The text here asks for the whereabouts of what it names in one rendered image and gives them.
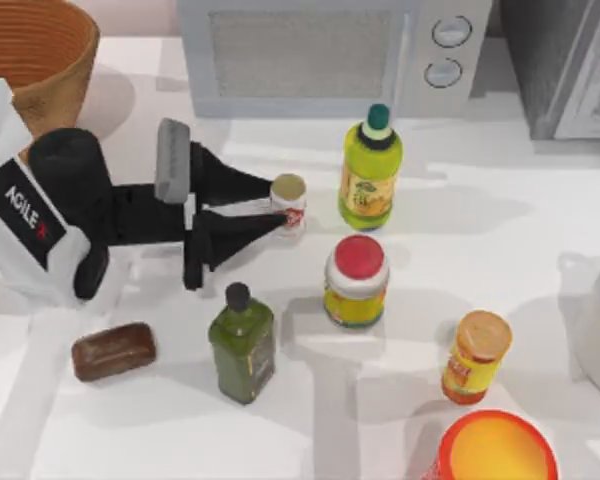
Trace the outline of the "grey cabinet with dark inside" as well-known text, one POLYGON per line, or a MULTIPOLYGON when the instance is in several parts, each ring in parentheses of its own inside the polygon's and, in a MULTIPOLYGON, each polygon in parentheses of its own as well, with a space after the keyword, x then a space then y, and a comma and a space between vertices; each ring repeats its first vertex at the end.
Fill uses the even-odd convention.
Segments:
POLYGON ((500 0, 534 140, 600 139, 600 0, 500 0))

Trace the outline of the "yellow-green bottle, dark green cap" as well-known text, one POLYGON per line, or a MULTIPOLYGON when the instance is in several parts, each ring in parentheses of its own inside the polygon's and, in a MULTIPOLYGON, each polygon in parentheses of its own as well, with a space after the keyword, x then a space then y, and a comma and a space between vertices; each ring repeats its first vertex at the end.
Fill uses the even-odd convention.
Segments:
POLYGON ((390 125, 390 109, 371 105, 364 121, 352 126, 343 145, 339 211, 355 230, 370 231, 388 220, 404 157, 400 136, 390 125))

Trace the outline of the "small white and red can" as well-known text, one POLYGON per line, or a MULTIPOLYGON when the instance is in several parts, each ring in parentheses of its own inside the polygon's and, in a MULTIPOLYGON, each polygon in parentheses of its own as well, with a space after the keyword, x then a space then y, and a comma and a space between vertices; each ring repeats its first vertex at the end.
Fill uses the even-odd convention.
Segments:
POLYGON ((305 226, 307 204, 306 183, 293 173, 278 175, 270 188, 271 210, 284 213, 286 223, 278 229, 280 235, 292 237, 300 235, 305 226))

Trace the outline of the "orange and yellow can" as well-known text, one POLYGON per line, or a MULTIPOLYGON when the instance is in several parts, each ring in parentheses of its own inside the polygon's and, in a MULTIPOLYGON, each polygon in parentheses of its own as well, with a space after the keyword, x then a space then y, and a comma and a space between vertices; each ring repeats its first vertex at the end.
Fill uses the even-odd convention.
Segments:
POLYGON ((458 323, 444 368, 443 393, 459 405, 480 402, 512 343, 512 330, 499 315, 474 310, 458 323))

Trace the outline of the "brown bread loaf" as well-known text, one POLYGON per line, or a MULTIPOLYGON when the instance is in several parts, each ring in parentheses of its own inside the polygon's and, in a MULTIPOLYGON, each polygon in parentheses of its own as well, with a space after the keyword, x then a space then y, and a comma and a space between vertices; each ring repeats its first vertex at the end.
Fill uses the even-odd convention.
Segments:
POLYGON ((133 322, 101 330, 76 340, 71 347, 75 377, 93 382, 147 366, 157 357, 150 326, 133 322))

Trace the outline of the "dark green bottle, black cap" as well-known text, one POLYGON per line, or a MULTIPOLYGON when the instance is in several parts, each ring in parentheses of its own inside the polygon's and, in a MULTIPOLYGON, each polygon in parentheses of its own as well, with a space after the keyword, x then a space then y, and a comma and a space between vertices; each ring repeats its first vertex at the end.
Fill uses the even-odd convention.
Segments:
POLYGON ((234 282, 225 289, 226 305, 208 330, 220 391, 247 405, 276 371, 273 311, 234 282))

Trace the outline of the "woven orange-brown basket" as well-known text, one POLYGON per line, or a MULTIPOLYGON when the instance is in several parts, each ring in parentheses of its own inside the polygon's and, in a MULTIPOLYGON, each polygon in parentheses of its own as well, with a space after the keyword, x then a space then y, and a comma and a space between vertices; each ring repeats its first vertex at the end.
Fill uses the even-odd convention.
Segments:
POLYGON ((34 138, 76 125, 99 40, 68 0, 0 0, 0 78, 34 138))

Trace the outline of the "pale microwave oven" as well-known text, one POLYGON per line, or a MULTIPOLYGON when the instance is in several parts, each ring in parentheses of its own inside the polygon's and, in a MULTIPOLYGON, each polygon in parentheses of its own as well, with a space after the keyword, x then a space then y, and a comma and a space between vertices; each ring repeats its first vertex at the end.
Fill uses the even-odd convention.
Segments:
POLYGON ((194 112, 208 118, 399 118, 460 115, 493 0, 176 0, 194 112), (469 39, 441 48, 432 29, 461 15, 469 39), (464 73, 435 89, 427 65, 464 73))

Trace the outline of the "yellow jar with red lid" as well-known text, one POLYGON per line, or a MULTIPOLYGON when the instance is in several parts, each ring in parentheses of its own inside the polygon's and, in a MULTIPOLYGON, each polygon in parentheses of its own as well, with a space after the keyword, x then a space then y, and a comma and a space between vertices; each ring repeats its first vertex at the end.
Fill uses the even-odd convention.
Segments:
POLYGON ((385 306, 390 267, 381 244, 369 235, 341 239, 325 265, 324 308, 345 328, 369 328, 385 306))

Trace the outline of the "red and orange cup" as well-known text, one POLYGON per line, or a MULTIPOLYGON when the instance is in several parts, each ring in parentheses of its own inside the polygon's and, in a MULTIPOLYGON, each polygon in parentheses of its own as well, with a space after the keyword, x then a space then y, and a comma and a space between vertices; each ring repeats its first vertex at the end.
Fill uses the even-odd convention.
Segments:
POLYGON ((462 416, 419 480, 559 480, 553 450, 523 418, 501 410, 462 416))

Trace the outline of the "pale grey rounded box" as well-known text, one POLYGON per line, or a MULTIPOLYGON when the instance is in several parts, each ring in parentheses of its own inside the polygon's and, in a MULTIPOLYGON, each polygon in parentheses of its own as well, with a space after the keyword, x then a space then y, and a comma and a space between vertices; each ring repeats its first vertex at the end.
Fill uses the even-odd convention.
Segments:
POLYGON ((190 129, 163 118, 157 132, 155 196, 169 204, 182 204, 190 192, 190 129))

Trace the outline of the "pale round microwave knob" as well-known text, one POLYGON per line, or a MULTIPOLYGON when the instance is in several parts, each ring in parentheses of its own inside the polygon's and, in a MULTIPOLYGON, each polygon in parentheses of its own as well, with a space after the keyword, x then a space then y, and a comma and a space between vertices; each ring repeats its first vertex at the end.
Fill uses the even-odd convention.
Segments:
POLYGON ((424 70, 425 82, 435 89, 446 89, 457 84, 464 73, 463 66, 455 59, 445 57, 431 62, 424 70))
POLYGON ((432 39, 441 48, 456 48, 465 43, 472 34, 472 24, 464 16, 443 18, 432 29, 432 39))

